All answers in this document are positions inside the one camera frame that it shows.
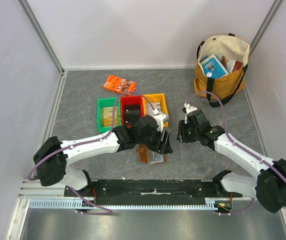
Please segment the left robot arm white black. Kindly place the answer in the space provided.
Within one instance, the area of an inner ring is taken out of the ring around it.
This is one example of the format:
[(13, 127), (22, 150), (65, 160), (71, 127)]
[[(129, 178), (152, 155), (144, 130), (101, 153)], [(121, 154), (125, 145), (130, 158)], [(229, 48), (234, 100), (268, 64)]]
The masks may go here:
[(169, 116), (165, 113), (140, 117), (133, 124), (119, 125), (97, 136), (79, 140), (58, 140), (48, 138), (35, 153), (36, 179), (43, 187), (63, 184), (76, 190), (81, 196), (88, 196), (93, 190), (89, 174), (71, 165), (90, 157), (112, 154), (144, 145), (149, 150), (166, 155), (173, 152), (170, 146), (170, 132), (164, 128)]

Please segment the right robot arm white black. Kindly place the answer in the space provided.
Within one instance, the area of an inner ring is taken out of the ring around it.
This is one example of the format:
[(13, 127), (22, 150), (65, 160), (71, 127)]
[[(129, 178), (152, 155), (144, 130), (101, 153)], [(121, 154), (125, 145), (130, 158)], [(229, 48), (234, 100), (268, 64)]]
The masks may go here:
[(286, 160), (278, 161), (261, 155), (221, 126), (211, 126), (203, 111), (184, 107), (185, 118), (179, 121), (177, 140), (181, 143), (200, 142), (201, 145), (222, 154), (250, 175), (243, 176), (224, 170), (212, 180), (212, 191), (218, 197), (228, 192), (254, 198), (269, 212), (286, 208)]

